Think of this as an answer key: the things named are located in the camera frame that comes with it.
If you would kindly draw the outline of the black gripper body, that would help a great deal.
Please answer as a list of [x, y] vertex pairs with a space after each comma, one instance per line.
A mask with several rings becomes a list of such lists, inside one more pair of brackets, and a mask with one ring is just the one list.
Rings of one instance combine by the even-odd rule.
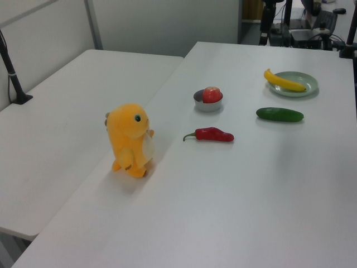
[[264, 7], [262, 12], [262, 17], [260, 20], [260, 31], [261, 33], [269, 33], [271, 24], [276, 14], [276, 3], [275, 0], [264, 0]]

